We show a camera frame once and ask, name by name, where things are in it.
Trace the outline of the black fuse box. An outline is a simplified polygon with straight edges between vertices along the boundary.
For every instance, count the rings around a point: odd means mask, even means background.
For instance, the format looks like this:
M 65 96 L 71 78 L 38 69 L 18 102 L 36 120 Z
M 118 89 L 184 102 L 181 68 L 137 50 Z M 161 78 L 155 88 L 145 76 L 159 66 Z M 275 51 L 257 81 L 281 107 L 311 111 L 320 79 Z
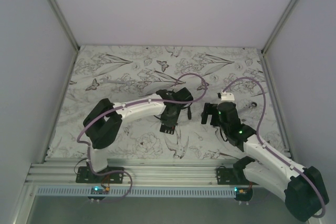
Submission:
M 175 133 L 175 126 L 167 126 L 162 124 L 160 127 L 160 132 L 173 135 Z

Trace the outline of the black handled screwdriver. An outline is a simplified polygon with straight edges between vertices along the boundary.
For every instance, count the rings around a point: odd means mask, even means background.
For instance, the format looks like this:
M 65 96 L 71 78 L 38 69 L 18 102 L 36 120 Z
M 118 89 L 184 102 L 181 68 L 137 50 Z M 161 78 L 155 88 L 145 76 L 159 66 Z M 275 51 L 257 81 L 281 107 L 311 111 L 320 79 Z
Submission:
M 191 107 L 190 106 L 187 107 L 187 117 L 188 117 L 189 120 L 192 119 L 192 112 L 191 112 Z

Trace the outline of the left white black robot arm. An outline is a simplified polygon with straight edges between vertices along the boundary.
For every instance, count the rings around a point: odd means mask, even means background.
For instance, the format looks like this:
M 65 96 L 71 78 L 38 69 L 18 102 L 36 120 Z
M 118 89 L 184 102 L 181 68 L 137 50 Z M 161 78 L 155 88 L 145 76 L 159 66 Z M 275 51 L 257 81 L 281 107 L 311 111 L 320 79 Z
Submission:
M 122 125 L 148 116 L 160 119 L 160 132 L 174 134 L 181 110 L 192 103 L 187 88 L 176 92 L 159 90 L 146 98 L 127 103 L 112 103 L 102 99 L 84 119 L 85 135 L 89 138 L 88 176 L 95 183 L 107 177 L 107 148 L 116 140 Z

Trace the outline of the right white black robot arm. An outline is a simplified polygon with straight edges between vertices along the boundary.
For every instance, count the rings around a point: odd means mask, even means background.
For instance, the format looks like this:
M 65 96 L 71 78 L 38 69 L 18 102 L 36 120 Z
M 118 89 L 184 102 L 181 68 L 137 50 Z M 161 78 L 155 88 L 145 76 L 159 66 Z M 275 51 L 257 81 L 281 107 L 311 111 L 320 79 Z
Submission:
M 245 153 L 234 164 L 236 183 L 249 181 L 262 186 L 280 198 L 301 222 L 325 213 L 329 196 L 318 169 L 294 162 L 264 141 L 256 130 L 240 121 L 233 102 L 205 103 L 201 123 L 206 124 L 209 116 L 211 125 L 220 128 L 225 140 Z

